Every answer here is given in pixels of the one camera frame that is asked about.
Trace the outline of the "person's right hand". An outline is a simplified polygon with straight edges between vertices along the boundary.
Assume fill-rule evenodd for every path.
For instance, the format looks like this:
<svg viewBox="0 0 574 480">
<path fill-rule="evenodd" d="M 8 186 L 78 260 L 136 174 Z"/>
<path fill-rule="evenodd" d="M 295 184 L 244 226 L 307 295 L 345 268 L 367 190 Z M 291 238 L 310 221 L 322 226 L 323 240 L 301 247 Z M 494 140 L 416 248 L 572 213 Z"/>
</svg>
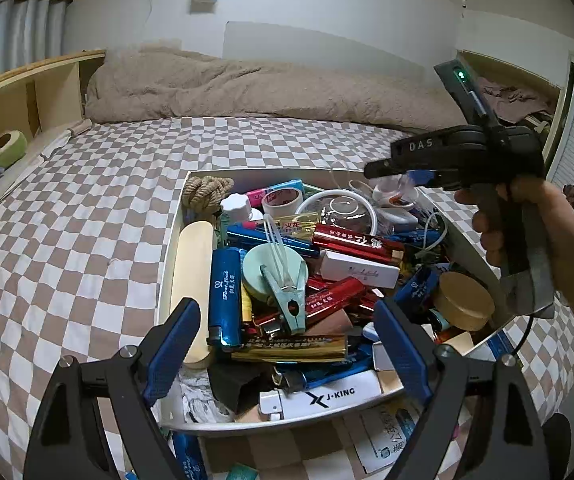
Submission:
<svg viewBox="0 0 574 480">
<path fill-rule="evenodd" d="M 542 179 L 519 178 L 497 186 L 496 195 L 538 208 L 549 237 L 555 285 L 574 312 L 574 210 L 563 192 Z"/>
</svg>

